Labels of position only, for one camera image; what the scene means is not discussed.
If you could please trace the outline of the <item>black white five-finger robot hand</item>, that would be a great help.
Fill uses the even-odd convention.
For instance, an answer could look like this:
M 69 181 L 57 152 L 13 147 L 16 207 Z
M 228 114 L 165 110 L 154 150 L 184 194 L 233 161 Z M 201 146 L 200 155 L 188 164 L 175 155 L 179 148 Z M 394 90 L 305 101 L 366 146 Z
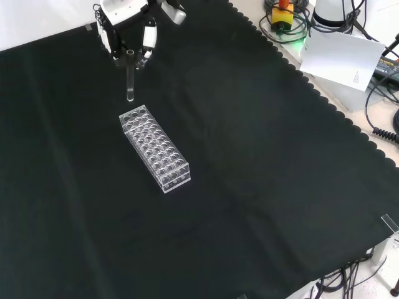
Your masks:
M 103 48 L 117 66 L 127 63 L 126 43 L 122 31 L 129 25 L 143 24 L 142 47 L 135 54 L 135 68 L 143 69 L 156 47 L 158 29 L 153 11 L 159 9 L 174 24 L 186 18 L 186 10 L 179 1 L 100 1 L 93 5 L 97 30 Z

